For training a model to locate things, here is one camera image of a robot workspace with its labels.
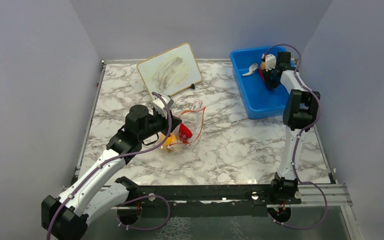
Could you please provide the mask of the white mushroom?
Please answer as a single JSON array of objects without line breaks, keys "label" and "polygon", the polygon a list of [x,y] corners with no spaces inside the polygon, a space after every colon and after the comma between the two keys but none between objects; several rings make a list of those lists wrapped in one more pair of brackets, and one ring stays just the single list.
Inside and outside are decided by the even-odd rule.
[{"label": "white mushroom", "polygon": [[259,69],[259,64],[258,63],[253,63],[248,67],[248,72],[243,73],[243,77],[251,76]]}]

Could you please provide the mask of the yellow bell pepper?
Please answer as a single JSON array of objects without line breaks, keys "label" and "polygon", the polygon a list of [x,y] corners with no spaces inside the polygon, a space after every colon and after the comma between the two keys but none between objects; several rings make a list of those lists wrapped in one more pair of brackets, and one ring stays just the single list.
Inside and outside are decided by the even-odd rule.
[{"label": "yellow bell pepper", "polygon": [[177,142],[178,142],[178,139],[176,135],[174,133],[171,133],[160,147],[164,151],[170,151],[172,145],[176,144]]}]

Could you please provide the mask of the red chili pepper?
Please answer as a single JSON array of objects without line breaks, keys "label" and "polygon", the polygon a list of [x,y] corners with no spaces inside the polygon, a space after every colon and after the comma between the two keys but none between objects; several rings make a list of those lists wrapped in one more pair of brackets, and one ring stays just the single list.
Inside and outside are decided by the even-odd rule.
[{"label": "red chili pepper", "polygon": [[188,138],[191,138],[193,136],[193,133],[188,127],[186,127],[183,123],[181,123],[179,126],[178,135],[179,135],[179,138],[182,136],[187,136]]},{"label": "red chili pepper", "polygon": [[262,79],[262,81],[266,84],[266,80],[265,80],[263,71],[261,69],[258,69],[258,74],[259,74],[260,78]]}]

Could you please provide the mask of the clear zip bag orange zipper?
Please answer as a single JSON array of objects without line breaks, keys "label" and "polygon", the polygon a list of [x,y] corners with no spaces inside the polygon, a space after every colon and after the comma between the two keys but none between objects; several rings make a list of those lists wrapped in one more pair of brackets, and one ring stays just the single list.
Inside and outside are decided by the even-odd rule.
[{"label": "clear zip bag orange zipper", "polygon": [[177,137],[177,143],[172,145],[172,147],[170,148],[170,151],[165,150],[166,152],[169,152],[169,153],[180,152],[198,143],[198,139],[203,132],[204,115],[205,115],[206,108],[207,107],[205,106],[199,110],[184,110],[182,112],[178,111],[174,114],[175,117],[178,117],[180,120],[182,120],[181,124],[184,124],[186,127],[190,129],[190,131],[193,133],[193,136],[190,138],[188,144],[182,143],[182,141],[179,138],[180,125],[178,125],[176,128],[174,128],[174,131],[172,132]]}]

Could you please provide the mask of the peach fruit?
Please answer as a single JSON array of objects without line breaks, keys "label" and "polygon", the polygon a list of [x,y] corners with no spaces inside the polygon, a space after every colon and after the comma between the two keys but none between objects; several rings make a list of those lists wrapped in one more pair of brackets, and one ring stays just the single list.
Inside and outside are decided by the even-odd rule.
[{"label": "peach fruit", "polygon": [[265,71],[265,70],[266,70],[266,63],[265,63],[265,62],[262,62],[262,63],[260,64],[260,69],[261,69],[262,71]]}]

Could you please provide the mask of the red grape bunch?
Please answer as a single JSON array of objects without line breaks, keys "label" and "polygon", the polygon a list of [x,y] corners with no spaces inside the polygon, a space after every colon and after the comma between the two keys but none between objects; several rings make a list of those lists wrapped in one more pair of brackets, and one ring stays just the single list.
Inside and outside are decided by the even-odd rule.
[{"label": "red grape bunch", "polygon": [[184,144],[188,144],[188,143],[189,143],[189,140],[190,140],[190,138],[187,137],[187,136],[182,136],[182,137],[180,137],[179,139],[180,139],[181,142],[184,143]]}]

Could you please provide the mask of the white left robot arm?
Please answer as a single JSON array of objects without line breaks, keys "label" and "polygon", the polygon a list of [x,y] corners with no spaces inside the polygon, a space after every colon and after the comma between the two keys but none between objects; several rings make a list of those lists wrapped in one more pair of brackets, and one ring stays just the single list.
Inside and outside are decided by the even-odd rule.
[{"label": "white left robot arm", "polygon": [[126,177],[117,179],[105,191],[101,189],[135,156],[157,148],[143,150],[146,139],[154,135],[167,138],[181,123],[166,104],[154,105],[152,113],[141,104],[131,107],[124,125],[110,138],[94,165],[57,197],[48,195],[42,201],[41,225],[46,239],[80,240],[89,225],[110,208],[142,200],[137,193],[139,186]]}]

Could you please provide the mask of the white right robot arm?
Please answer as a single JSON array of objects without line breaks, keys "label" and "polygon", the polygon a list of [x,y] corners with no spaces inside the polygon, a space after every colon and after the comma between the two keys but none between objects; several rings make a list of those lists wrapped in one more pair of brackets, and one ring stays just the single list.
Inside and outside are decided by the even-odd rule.
[{"label": "white right robot arm", "polygon": [[320,93],[312,91],[301,79],[297,68],[291,64],[291,53],[278,52],[277,55],[265,53],[258,73],[269,90],[284,86],[288,99],[282,115],[286,126],[285,146],[280,166],[271,188],[269,199],[280,204],[294,198],[298,191],[298,164],[304,140],[318,116]]}]

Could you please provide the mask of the blue plastic bin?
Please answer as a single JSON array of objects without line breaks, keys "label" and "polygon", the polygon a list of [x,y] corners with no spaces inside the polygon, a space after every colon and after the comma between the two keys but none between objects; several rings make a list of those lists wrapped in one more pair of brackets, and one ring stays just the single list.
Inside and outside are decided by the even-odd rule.
[{"label": "blue plastic bin", "polygon": [[280,85],[274,90],[268,90],[259,76],[258,70],[250,76],[242,76],[242,74],[247,73],[249,66],[254,63],[258,63],[258,69],[260,69],[262,56],[265,52],[277,56],[279,52],[286,50],[284,46],[275,46],[274,48],[263,46],[233,50],[230,53],[233,75],[249,119],[255,120],[283,115],[289,98],[287,89]]}]

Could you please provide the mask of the red white staple box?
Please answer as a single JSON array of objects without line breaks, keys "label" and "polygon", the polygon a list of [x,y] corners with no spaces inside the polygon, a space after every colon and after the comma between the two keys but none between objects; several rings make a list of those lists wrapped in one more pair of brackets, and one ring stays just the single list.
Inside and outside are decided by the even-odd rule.
[{"label": "red white staple box", "polygon": [[192,104],[192,107],[191,107],[191,110],[195,111],[195,110],[199,110],[202,106],[202,101],[199,100],[199,99],[196,99],[194,100],[193,104]]}]

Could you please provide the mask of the small whiteboard yellow frame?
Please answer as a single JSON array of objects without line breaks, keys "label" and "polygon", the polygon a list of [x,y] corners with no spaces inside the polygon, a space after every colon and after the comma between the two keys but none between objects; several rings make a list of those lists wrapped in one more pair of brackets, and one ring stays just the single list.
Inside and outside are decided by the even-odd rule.
[{"label": "small whiteboard yellow frame", "polygon": [[173,96],[203,80],[188,42],[143,60],[136,68],[149,94]]}]

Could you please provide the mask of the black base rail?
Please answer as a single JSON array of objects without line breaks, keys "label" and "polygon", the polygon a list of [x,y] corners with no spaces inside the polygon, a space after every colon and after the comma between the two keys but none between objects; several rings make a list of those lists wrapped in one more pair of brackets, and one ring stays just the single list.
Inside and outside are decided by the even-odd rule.
[{"label": "black base rail", "polygon": [[122,217],[266,217],[270,207],[302,202],[273,200],[270,184],[138,185],[125,176],[115,182],[129,191],[127,203],[117,204]]}]

